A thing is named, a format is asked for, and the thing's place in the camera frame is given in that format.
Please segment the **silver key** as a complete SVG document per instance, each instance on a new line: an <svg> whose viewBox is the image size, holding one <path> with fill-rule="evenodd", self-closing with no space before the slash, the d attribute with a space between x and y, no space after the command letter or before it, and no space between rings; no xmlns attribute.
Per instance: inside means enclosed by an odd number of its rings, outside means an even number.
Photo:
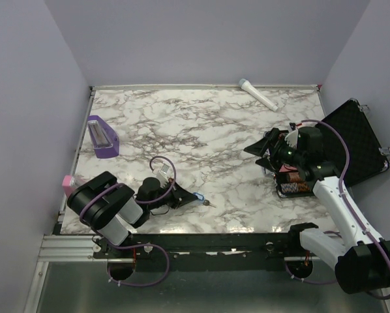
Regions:
<svg viewBox="0 0 390 313"><path fill-rule="evenodd" d="M213 205L209 200L204 200L203 205L208 207L215 207L215 205Z"/></svg>

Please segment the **blue key tag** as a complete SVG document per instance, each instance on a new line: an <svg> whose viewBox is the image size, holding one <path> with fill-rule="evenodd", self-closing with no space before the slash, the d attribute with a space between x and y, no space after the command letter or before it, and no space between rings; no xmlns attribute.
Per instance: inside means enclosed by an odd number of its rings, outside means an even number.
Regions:
<svg viewBox="0 0 390 313"><path fill-rule="evenodd" d="M205 197L202 194L199 194L197 192L194 192L193 195L195 195L200 201L204 201Z"/></svg>

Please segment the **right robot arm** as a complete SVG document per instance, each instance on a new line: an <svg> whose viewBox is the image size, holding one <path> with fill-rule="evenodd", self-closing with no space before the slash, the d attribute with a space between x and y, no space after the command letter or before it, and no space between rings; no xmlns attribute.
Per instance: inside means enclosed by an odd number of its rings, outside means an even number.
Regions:
<svg viewBox="0 0 390 313"><path fill-rule="evenodd" d="M286 240L291 254L315 254L334 270L339 286L348 294L372 295L374 290L390 288L390 240L372 227L351 198L344 184L348 167L338 170L327 160L319 128L297 127L291 132L272 128L244 151L273 173L284 165L296 168L340 232L342 241L338 242L317 226L299 226ZM390 294L383 298L390 299Z"/></svg>

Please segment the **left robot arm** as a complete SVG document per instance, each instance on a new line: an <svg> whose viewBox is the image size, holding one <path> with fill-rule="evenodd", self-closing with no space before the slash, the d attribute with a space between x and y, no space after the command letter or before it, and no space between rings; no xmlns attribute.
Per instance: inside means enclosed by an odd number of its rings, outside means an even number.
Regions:
<svg viewBox="0 0 390 313"><path fill-rule="evenodd" d="M198 200L197 195L172 178L164 179L159 175L144 179L137 192L118 182L108 171L90 181L67 175L62 186L67 206L79 216L82 224L109 240L108 249L118 258L125 257L131 248L127 238L130 232L122 221L139 228L159 207L178 209Z"/></svg>

